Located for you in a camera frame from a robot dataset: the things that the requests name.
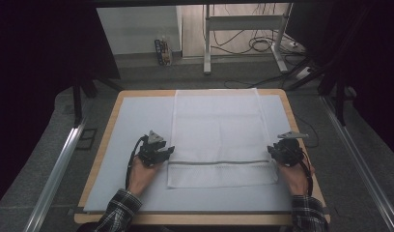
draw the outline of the cable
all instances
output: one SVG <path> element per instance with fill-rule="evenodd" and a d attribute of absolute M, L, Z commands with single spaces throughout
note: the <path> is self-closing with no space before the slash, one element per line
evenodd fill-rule
<path fill-rule="evenodd" d="M 293 64 L 291 61 L 288 61 L 287 57 L 292 57 L 292 56 L 304 56 L 302 54 L 287 54 L 284 56 L 284 61 L 292 66 L 297 66 L 299 65 L 301 62 L 297 63 L 297 64 Z"/>
<path fill-rule="evenodd" d="M 227 10 L 227 4 L 224 5 L 224 9 L 225 9 L 225 11 L 228 13 L 228 15 L 231 15 L 231 14 L 228 12 L 228 10 Z"/>
<path fill-rule="evenodd" d="M 299 62 L 299 64 L 297 64 L 296 66 L 294 66 L 294 67 L 290 70 L 290 72 L 288 72 L 287 78 L 284 78 L 284 79 L 281 81 L 281 83 L 280 83 L 280 85 L 279 85 L 279 88 L 282 89 L 282 90 L 284 90 L 285 81 L 286 81 L 288 78 L 290 78 L 290 77 L 292 76 L 293 73 L 296 73 L 296 71 L 297 71 L 299 68 L 301 68 L 301 67 L 303 67 L 304 65 L 308 64 L 309 61 L 310 61 L 310 58 L 309 58 L 309 57 L 305 57 L 305 59 L 303 59 L 301 62 Z"/>
<path fill-rule="evenodd" d="M 284 33 L 284 35 L 282 35 L 283 37 L 285 37 L 285 38 L 287 38 L 288 40 L 290 40 L 290 41 L 293 41 L 293 42 L 296 42 L 296 40 L 294 40 L 293 38 L 291 38 L 290 36 L 288 36 L 288 35 L 286 35 L 285 33 Z"/>
<path fill-rule="evenodd" d="M 278 76 L 275 76 L 275 77 L 272 77 L 272 78 L 269 78 L 269 79 L 265 79 L 265 80 L 262 80 L 260 82 L 254 83 L 254 84 L 253 83 L 248 83 L 248 82 L 242 82 L 242 81 L 238 81 L 238 80 L 226 80 L 226 81 L 224 81 L 224 87 L 227 88 L 227 89 L 235 89 L 235 88 L 230 88 L 229 86 L 227 86 L 227 83 L 229 83 L 229 82 L 236 82 L 236 83 L 239 83 L 239 84 L 248 85 L 248 87 L 246 87 L 245 89 L 250 89 L 250 88 L 254 88 L 256 86 L 265 84 L 265 83 L 276 81 L 279 78 L 282 78 L 283 76 L 284 75 L 278 75 Z"/>
<path fill-rule="evenodd" d="M 215 15 L 215 5 L 212 5 L 212 15 Z M 232 41 L 236 36 L 238 36 L 239 34 L 241 34 L 243 31 L 245 31 L 245 30 L 240 30 L 240 31 L 239 31 L 238 33 L 236 33 L 236 35 L 233 36 L 230 40 L 228 40 L 227 42 L 222 43 L 222 44 L 218 43 L 218 41 L 217 41 L 217 36 L 216 36 L 216 34 L 215 34 L 215 31 L 213 31 L 215 43 L 216 43 L 217 45 L 219 45 L 219 46 L 222 46 L 222 45 L 224 45 L 224 44 L 227 44 L 227 43 L 229 43 L 230 41 Z"/>
<path fill-rule="evenodd" d="M 318 136 L 317 131 L 314 129 L 314 127 L 313 127 L 310 123 L 307 123 L 305 120 L 301 119 L 297 114 L 295 114 L 295 113 L 293 113 L 293 114 L 294 114 L 294 116 L 295 116 L 297 119 L 299 119 L 299 121 L 301 121 L 302 123 L 308 125 L 308 126 L 311 128 L 311 130 L 314 132 L 315 137 L 316 137 L 316 139 L 317 139 L 316 145 L 306 145 L 306 144 L 305 144 L 305 147 L 306 147 L 306 148 L 316 148 L 316 147 L 319 147 L 319 146 L 320 146 L 320 137 Z"/>
<path fill-rule="evenodd" d="M 230 53 L 230 54 L 235 54 L 235 55 L 242 55 L 242 54 L 247 53 L 248 51 L 252 50 L 252 47 L 250 47 L 248 50 L 245 50 L 245 51 L 242 51 L 242 52 L 233 52 L 233 51 L 229 51 L 229 50 L 226 50 L 226 49 L 221 48 L 221 47 L 219 47 L 219 46 L 211 46 L 211 48 L 219 49 L 219 50 L 228 52 L 228 53 Z"/>
<path fill-rule="evenodd" d="M 127 164 L 127 172 L 126 172 L 126 189 L 128 188 L 128 182 L 130 180 L 130 172 L 131 172 L 131 167 L 133 166 L 133 159 L 136 155 L 136 150 L 137 150 L 137 146 L 139 146 L 139 143 L 141 141 L 143 141 L 145 139 L 145 136 L 139 138 L 139 140 L 137 140 L 136 145 L 134 146 L 133 151 L 131 152 L 131 156 L 130 156 L 130 160 L 128 161 Z"/>
<path fill-rule="evenodd" d="M 302 167 L 303 172 L 305 174 L 306 180 L 308 181 L 308 195 L 312 196 L 312 191 L 314 189 L 314 180 L 312 179 L 312 173 L 311 173 L 311 163 L 309 161 L 308 156 L 298 147 L 299 150 L 301 150 L 301 153 L 306 157 L 306 161 L 308 163 L 308 166 L 303 163 L 301 159 L 299 159 L 298 155 L 292 151 L 289 147 L 287 147 L 285 144 L 281 143 L 287 151 L 289 151 L 292 155 L 293 158 L 296 159 L 297 163 Z"/>

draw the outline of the right hand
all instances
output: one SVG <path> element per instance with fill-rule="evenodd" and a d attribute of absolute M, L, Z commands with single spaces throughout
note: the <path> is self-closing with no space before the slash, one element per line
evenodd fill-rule
<path fill-rule="evenodd" d="M 315 168 L 312 165 L 310 167 L 308 166 L 308 160 L 306 158 L 302 161 L 311 171 L 311 176 L 313 176 Z M 306 179 L 305 172 L 299 163 L 291 167 L 278 163 L 278 168 L 288 184 L 291 195 L 307 195 L 308 180 Z"/>
<path fill-rule="evenodd" d="M 161 165 L 162 163 L 158 163 L 148 167 L 143 164 L 142 160 L 135 156 L 131 167 L 127 190 L 136 196 L 140 196 L 144 189 L 146 189 L 155 178 L 155 174 Z"/>

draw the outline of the metal stand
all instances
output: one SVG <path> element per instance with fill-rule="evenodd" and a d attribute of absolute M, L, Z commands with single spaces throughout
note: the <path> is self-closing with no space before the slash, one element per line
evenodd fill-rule
<path fill-rule="evenodd" d="M 282 15 L 239 15 L 239 16 L 210 16 L 210 5 L 206 5 L 206 49 L 204 53 L 204 74 L 211 73 L 211 46 L 210 31 L 233 31 L 233 30 L 278 30 L 275 44 L 271 46 L 272 53 L 282 73 L 288 69 L 282 59 L 279 47 L 282 36 L 287 26 L 290 14 L 290 3 Z"/>

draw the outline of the plaid sleeve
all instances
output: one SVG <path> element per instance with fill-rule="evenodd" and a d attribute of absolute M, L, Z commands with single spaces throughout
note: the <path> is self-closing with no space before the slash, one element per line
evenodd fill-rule
<path fill-rule="evenodd" d="M 136 196 L 119 189 L 107 205 L 106 213 L 95 231 L 124 231 L 141 206 L 142 203 Z"/>
<path fill-rule="evenodd" d="M 329 231 L 322 203 L 310 196 L 293 196 L 295 231 Z"/>

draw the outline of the wall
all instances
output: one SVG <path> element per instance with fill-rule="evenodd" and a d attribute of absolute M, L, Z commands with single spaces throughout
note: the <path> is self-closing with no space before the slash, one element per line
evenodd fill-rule
<path fill-rule="evenodd" d="M 176 6 L 98 9 L 114 55 L 155 52 L 154 40 L 163 34 L 173 51 L 182 50 L 181 15 Z"/>

